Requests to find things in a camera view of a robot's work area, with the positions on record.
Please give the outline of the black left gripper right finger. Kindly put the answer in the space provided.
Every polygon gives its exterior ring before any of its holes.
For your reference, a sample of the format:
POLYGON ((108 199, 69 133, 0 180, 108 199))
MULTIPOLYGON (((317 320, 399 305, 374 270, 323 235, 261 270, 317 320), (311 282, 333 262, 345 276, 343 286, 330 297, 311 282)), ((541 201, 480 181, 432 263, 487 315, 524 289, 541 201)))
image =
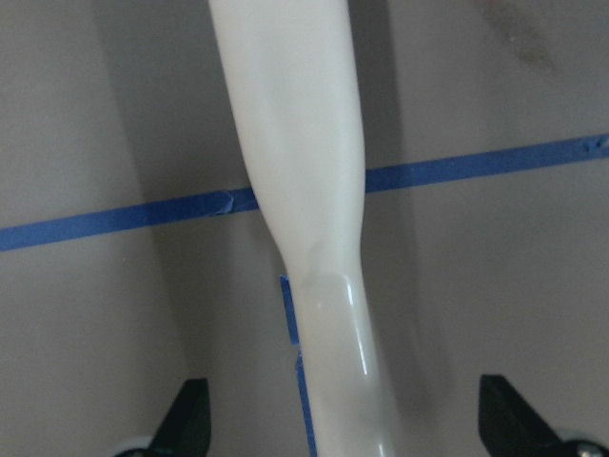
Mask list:
POLYGON ((483 374, 478 432, 490 456, 565 456, 565 442, 502 375, 483 374))

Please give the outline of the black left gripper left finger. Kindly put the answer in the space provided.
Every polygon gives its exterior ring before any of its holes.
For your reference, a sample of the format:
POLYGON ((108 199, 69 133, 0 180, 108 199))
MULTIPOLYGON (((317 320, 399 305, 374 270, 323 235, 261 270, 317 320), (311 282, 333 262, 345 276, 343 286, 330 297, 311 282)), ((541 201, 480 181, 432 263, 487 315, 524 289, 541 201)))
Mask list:
POLYGON ((208 381, 186 380, 147 447, 148 456, 206 456, 211 442, 208 381))

